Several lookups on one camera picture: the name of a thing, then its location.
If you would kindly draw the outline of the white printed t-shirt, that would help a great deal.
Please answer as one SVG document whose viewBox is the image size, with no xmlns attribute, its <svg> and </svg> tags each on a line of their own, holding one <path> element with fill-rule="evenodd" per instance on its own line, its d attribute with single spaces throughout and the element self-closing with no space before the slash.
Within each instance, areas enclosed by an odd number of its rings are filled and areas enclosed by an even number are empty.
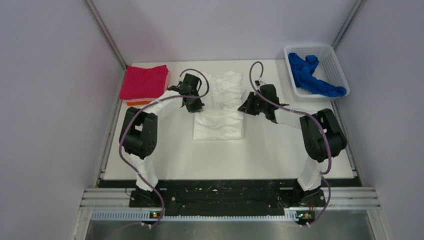
<svg viewBox="0 0 424 240">
<path fill-rule="evenodd" d="M 209 93 L 202 99 L 203 110 L 194 115 L 194 141 L 229 141 L 244 138 L 244 115 L 238 111 L 246 89 L 243 75 L 203 72 L 209 82 Z"/>
</svg>

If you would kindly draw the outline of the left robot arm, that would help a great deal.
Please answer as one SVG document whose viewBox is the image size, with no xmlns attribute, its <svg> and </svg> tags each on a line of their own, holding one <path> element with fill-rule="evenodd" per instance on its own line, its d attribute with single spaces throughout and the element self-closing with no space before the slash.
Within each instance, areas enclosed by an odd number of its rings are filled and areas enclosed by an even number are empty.
<svg viewBox="0 0 424 240">
<path fill-rule="evenodd" d="M 141 199 L 149 207 L 164 207 L 151 157 L 158 143 L 159 120 L 181 107 L 186 107 L 191 114 L 200 112 L 204 105 L 202 97 L 197 93 L 181 94 L 167 90 L 157 100 L 141 108 L 128 108 L 119 135 L 118 154 L 136 173 L 136 187 L 131 193 L 133 198 Z"/>
</svg>

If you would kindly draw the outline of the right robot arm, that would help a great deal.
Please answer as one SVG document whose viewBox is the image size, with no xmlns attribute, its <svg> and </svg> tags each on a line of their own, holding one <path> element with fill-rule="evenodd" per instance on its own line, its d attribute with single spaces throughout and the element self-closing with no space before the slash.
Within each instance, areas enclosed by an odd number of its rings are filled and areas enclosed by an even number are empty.
<svg viewBox="0 0 424 240">
<path fill-rule="evenodd" d="M 301 131 L 307 159 L 293 188 L 281 194 L 279 203 L 285 208 L 307 206 L 319 198 L 323 177 L 332 167 L 332 159 L 347 146 L 347 139 L 329 108 L 307 113 L 280 103 L 276 88 L 265 84 L 248 94 L 237 109 L 239 112 L 265 118 L 274 124 L 286 125 Z"/>
</svg>

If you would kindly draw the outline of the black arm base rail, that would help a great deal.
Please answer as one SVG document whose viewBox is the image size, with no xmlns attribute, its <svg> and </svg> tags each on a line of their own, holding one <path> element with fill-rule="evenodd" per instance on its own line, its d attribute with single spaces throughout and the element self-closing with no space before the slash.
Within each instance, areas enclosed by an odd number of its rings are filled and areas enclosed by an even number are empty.
<svg viewBox="0 0 424 240">
<path fill-rule="evenodd" d="M 98 187 L 130 189 L 129 207 L 164 207 L 166 217 L 280 216 L 289 207 L 323 207 L 327 189 L 301 193 L 294 179 L 160 180 L 159 193 L 139 189 L 135 180 L 101 180 Z"/>
</svg>

